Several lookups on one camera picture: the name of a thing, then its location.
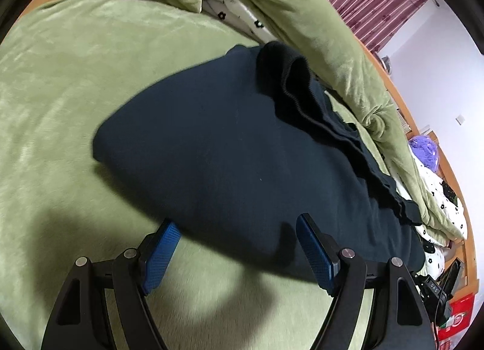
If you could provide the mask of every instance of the red box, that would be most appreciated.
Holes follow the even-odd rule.
[[[451,350],[452,342],[450,339],[445,340],[444,342],[440,342],[439,350]]]
[[[473,315],[474,294],[451,302],[452,315],[447,323],[439,327],[437,335],[439,340],[447,339],[470,325],[470,317]]]

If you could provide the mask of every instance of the folded green comforter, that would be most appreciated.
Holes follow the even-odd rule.
[[[159,0],[200,12],[201,0]],[[461,235],[437,206],[410,155],[396,108],[383,81],[328,0],[240,0],[280,40],[296,48],[312,70],[342,97],[369,132],[383,155],[394,164],[423,222],[437,240]]]

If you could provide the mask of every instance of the folded sweater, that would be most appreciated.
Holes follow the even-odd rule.
[[[263,268],[314,280],[295,235],[302,212],[367,260],[424,264],[417,205],[279,42],[236,46],[140,92],[99,127],[93,155],[160,219]]]

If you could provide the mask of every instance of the green blanket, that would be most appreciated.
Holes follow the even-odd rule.
[[[159,0],[200,12],[201,0]],[[298,49],[332,86],[391,160],[437,240],[461,235],[437,206],[410,155],[396,108],[373,64],[328,0],[240,0],[280,40]]]
[[[0,313],[26,350],[40,348],[77,257],[114,258],[157,227],[91,158],[96,127],[142,88],[236,44],[255,42],[149,0],[54,1],[1,43]],[[354,349],[371,300],[367,290]],[[185,236],[148,298],[169,348],[200,350],[310,348],[330,302],[315,284],[257,272]]]

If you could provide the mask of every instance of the purple fuzzy object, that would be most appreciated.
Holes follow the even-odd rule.
[[[408,143],[413,154],[419,158],[423,165],[436,172],[439,166],[437,144],[429,136],[415,136]]]

